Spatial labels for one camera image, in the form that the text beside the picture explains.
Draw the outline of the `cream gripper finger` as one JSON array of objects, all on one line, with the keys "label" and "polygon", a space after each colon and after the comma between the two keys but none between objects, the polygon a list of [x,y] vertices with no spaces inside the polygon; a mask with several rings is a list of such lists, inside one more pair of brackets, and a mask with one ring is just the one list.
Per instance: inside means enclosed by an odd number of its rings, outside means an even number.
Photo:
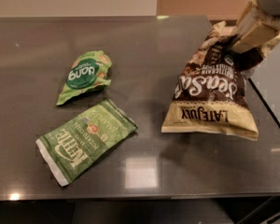
[{"label": "cream gripper finger", "polygon": [[231,32],[233,40],[230,49],[244,53],[260,47],[280,34],[280,16],[269,15],[257,0],[251,0]]}]

